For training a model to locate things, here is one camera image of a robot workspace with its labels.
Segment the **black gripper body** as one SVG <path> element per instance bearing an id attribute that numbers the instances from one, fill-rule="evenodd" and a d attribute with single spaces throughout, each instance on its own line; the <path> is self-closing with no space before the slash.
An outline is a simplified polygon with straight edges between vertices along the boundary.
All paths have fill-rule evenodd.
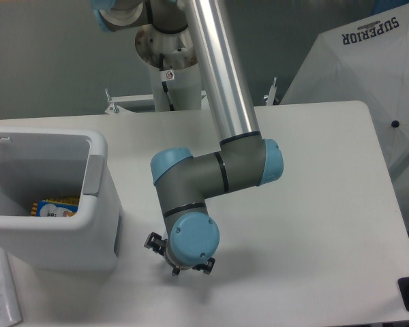
<path id="1" fill-rule="evenodd" d="M 170 259 L 170 256 L 166 250 L 168 240 L 162 239 L 160 240 L 160 248 L 158 253 L 165 259 L 166 263 L 172 268 L 172 276 L 178 276 L 181 271 L 184 270 L 198 270 L 198 265 L 195 266 L 182 266 L 182 265 L 175 265 L 175 263 Z"/>

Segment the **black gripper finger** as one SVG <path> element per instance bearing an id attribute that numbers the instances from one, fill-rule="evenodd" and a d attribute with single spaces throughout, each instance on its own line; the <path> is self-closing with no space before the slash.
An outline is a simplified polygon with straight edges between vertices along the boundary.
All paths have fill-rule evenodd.
<path id="1" fill-rule="evenodd" d="M 144 243 L 144 247 L 151 249 L 154 253 L 164 255 L 166 252 L 166 239 L 163 239 L 161 235 L 155 232 L 151 232 Z"/>
<path id="2" fill-rule="evenodd" d="M 200 263 L 192 267 L 193 270 L 201 271 L 206 275 L 210 275 L 215 265 L 215 258 L 209 258 L 205 263 Z"/>

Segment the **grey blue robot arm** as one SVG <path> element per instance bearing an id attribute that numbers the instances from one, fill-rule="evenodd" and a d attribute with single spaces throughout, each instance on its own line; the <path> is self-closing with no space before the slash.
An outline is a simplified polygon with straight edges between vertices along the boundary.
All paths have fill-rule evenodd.
<path id="1" fill-rule="evenodd" d="M 195 157 L 187 148 L 151 160 L 166 236 L 151 233 L 145 247 L 160 254 L 172 274 L 214 267 L 219 229 L 206 199 L 276 181 L 284 161 L 276 141 L 261 136 L 223 1 L 92 1 L 101 29 L 152 25 L 163 34 L 189 31 L 220 150 Z"/>

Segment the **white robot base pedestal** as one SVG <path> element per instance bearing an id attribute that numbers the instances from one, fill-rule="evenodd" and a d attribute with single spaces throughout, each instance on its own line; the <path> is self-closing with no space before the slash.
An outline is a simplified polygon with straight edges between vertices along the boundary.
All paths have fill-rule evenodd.
<path id="1" fill-rule="evenodd" d="M 136 34 L 135 47 L 149 70 L 157 112 L 201 109 L 202 78 L 188 29 L 165 34 L 145 25 Z"/>

